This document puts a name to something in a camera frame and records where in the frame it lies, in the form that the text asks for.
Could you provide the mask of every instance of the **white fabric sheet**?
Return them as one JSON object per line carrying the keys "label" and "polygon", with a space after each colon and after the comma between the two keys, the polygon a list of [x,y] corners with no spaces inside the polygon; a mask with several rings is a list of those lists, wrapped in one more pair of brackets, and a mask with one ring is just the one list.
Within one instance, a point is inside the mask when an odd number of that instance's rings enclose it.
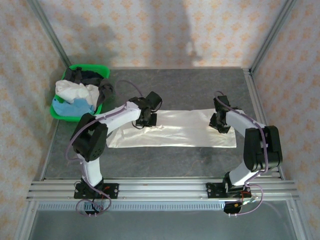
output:
{"label": "white fabric sheet", "polygon": [[227,134],[209,126],[215,109],[159,110],[157,126],[139,130],[131,122],[119,127],[107,138],[109,148],[135,147],[214,147],[235,148],[236,135],[233,127]]}
{"label": "white fabric sheet", "polygon": [[96,110],[99,88],[92,84],[85,86],[82,83],[77,84],[68,80],[59,80],[55,83],[55,94],[70,104],[73,104],[75,99],[85,99]]}

